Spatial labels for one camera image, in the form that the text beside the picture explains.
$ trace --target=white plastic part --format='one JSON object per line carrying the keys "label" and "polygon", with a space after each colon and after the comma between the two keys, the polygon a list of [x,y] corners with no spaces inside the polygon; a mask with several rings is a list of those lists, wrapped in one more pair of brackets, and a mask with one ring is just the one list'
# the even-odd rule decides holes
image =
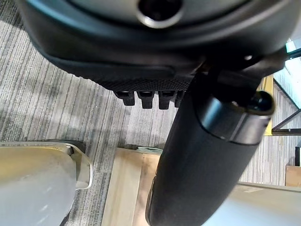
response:
{"label": "white plastic part", "polygon": [[59,226],[75,191],[91,186],[88,157],[68,143],[0,146],[0,225]]}

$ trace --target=gray striped carpet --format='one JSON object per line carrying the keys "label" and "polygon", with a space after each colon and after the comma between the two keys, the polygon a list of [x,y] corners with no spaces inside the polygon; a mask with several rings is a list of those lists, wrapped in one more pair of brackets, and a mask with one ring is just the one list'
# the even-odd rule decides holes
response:
{"label": "gray striped carpet", "polygon": [[[296,111],[277,89],[275,98],[273,124]],[[68,225],[101,225],[116,147],[162,148],[175,113],[172,104],[158,110],[158,98],[153,110],[143,110],[139,101],[125,107],[111,91],[56,68],[31,45],[12,0],[1,0],[0,140],[79,140],[94,163],[93,185],[77,193]],[[299,140],[265,137],[241,180],[283,185]]]}

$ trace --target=yellow panel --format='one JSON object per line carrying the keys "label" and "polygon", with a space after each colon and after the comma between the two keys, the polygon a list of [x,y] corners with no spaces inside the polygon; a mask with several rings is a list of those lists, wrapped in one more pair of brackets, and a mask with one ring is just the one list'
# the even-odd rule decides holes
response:
{"label": "yellow panel", "polygon": [[[258,90],[264,90],[273,95],[273,75],[263,78],[258,87]],[[269,122],[264,135],[272,136],[272,121]]]}

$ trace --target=black plastic tab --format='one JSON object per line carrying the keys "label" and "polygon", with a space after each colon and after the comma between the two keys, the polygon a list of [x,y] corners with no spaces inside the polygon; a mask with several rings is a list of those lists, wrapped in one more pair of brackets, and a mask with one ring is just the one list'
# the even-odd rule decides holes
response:
{"label": "black plastic tab", "polygon": [[125,106],[135,105],[135,96],[133,91],[116,91],[114,94],[123,100]]}
{"label": "black plastic tab", "polygon": [[155,96],[155,92],[153,91],[137,91],[138,97],[142,101],[143,109],[151,109],[152,108],[152,100]]}
{"label": "black plastic tab", "polygon": [[159,109],[167,110],[169,102],[175,97],[175,91],[159,91]]}
{"label": "black plastic tab", "polygon": [[183,100],[184,94],[185,94],[184,90],[177,92],[177,96],[174,101],[174,107],[180,107],[180,104],[181,104],[181,101]]}

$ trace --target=metal frame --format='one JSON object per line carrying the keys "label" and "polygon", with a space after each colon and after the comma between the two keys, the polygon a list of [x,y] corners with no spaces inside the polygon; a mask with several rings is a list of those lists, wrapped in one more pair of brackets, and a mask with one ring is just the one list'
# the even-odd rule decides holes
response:
{"label": "metal frame", "polygon": [[274,83],[280,88],[280,90],[284,93],[284,95],[294,104],[294,106],[298,109],[294,114],[283,120],[281,123],[272,128],[273,136],[301,136],[301,129],[282,129],[285,125],[290,123],[296,117],[301,115],[301,109],[297,106],[297,104],[292,100],[292,98],[288,95],[288,93],[282,88],[282,86],[274,80]]}
{"label": "metal frame", "polygon": [[301,116],[301,109],[299,109],[294,114],[284,119],[277,126],[272,128],[272,135],[273,136],[301,136],[301,129],[282,129],[282,127],[290,123],[298,116]]}

